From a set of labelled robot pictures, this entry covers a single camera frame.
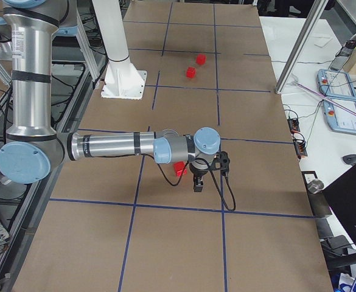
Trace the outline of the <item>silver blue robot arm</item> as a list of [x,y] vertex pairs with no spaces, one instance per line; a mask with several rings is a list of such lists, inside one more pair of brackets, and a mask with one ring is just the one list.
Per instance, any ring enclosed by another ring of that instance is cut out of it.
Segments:
[[220,136],[213,128],[193,135],[173,130],[111,136],[57,133],[51,125],[52,40],[77,16],[75,1],[4,1],[4,19],[12,29],[13,123],[0,149],[0,172],[20,184],[32,184],[63,161],[81,158],[148,156],[157,164],[183,161],[202,177],[221,164]]
[[54,35],[74,37],[77,34],[76,1],[3,1],[0,16],[0,42],[10,41],[16,25],[32,27],[47,24]]

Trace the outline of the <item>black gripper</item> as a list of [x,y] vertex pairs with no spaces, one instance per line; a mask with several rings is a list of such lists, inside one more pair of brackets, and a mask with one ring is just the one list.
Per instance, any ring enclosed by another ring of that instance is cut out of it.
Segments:
[[203,176],[209,171],[209,164],[207,160],[198,158],[189,164],[189,168],[193,173],[194,192],[202,192],[204,186]]

